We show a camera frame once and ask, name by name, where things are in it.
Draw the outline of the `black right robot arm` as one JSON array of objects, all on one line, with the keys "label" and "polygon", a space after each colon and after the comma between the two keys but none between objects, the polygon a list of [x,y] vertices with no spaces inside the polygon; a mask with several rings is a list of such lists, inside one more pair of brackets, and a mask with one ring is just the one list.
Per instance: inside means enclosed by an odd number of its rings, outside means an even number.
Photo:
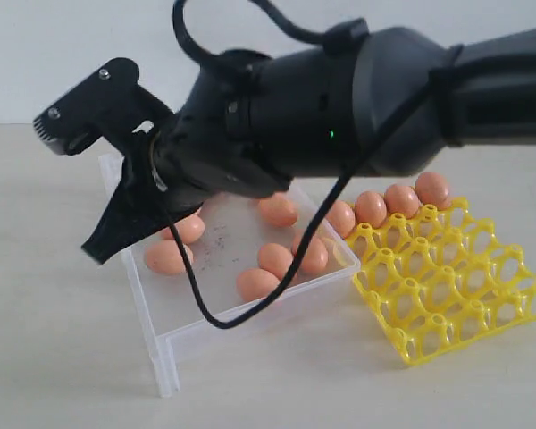
[{"label": "black right robot arm", "polygon": [[292,180],[407,177],[444,147],[536,145],[536,29],[445,48],[385,29],[344,54],[237,50],[252,86],[201,71],[156,133],[119,145],[121,181],[83,250],[103,263],[218,193],[266,198]]}]

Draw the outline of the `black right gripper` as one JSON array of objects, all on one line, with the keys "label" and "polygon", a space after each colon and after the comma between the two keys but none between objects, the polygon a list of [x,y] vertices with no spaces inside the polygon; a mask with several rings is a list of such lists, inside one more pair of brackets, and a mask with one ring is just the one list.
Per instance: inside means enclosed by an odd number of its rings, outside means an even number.
[{"label": "black right gripper", "polygon": [[180,220],[219,193],[268,198],[289,189],[290,177],[260,160],[253,143],[228,137],[220,120],[176,114],[133,137],[121,181],[81,245],[100,265],[161,230],[166,215]]}]

